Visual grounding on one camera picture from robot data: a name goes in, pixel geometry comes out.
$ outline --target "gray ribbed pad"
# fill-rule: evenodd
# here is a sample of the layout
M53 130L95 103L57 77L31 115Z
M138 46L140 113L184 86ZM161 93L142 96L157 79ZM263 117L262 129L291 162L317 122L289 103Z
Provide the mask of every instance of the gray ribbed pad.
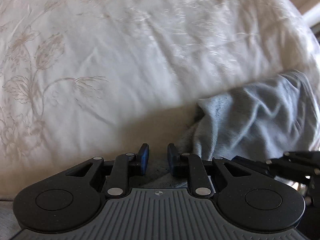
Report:
M295 229L282 233L247 232L227 222L210 200L194 198L186 189L133 189L106 202L87 225L62 234L23 230L14 240L303 240Z

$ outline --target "white bedsheet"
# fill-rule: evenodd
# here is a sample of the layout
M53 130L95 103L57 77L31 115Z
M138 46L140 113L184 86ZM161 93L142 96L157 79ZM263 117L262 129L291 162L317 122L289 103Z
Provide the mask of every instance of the white bedsheet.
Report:
M0 0L0 195L149 143L195 102L289 69L319 98L319 45L288 0Z

